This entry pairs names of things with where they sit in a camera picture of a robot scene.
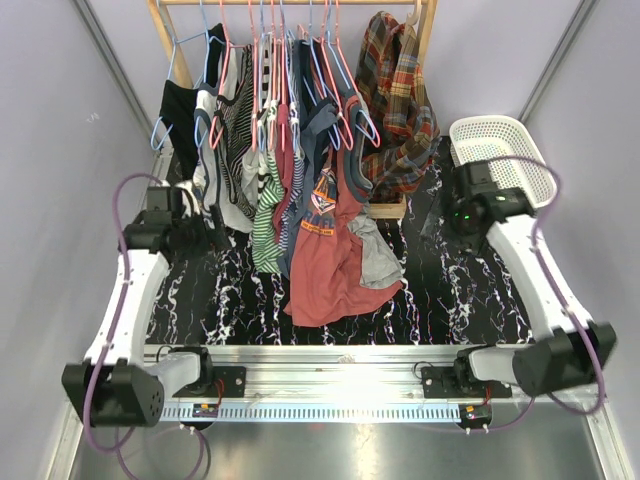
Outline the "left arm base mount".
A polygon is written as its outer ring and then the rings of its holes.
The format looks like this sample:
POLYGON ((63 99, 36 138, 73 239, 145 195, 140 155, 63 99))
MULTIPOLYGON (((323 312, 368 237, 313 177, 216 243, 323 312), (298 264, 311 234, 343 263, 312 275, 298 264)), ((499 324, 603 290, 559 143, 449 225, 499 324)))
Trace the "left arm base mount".
POLYGON ((213 380, 207 386, 186 390, 189 397, 240 399, 245 396, 247 368, 245 366, 215 366, 213 380))

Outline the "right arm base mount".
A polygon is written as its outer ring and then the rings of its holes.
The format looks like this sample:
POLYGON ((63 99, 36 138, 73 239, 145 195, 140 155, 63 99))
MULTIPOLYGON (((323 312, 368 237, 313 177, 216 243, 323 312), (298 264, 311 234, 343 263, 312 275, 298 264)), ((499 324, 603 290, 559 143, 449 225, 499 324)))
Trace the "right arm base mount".
POLYGON ((472 398, 459 384, 452 367, 423 365, 419 368, 423 395, 426 399, 472 398))

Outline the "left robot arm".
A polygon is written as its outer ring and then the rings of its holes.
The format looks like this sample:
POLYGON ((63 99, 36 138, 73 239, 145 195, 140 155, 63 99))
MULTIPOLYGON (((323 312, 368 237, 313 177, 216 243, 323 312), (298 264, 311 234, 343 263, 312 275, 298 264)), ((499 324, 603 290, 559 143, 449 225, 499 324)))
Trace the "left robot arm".
POLYGON ((152 427, 167 399, 194 397, 215 385, 210 353, 178 346, 152 366, 144 362, 156 295, 171 266, 214 245, 192 182, 152 185, 146 206, 128 225, 118 223, 118 267, 100 329, 79 363, 64 367, 61 382, 89 427, 152 427))

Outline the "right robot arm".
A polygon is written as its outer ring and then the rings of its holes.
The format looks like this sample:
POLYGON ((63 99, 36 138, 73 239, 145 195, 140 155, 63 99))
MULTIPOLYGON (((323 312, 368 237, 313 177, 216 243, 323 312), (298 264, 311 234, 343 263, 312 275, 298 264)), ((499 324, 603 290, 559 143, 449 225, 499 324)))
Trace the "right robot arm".
POLYGON ((504 155, 462 163, 448 225, 477 250, 492 248, 507 267, 534 341, 523 347, 477 345, 460 350, 450 374, 454 388, 475 397, 491 383, 516 386, 530 397, 591 384, 605 399, 603 369, 617 336, 597 323, 573 295, 541 231, 561 180, 543 161, 504 155))

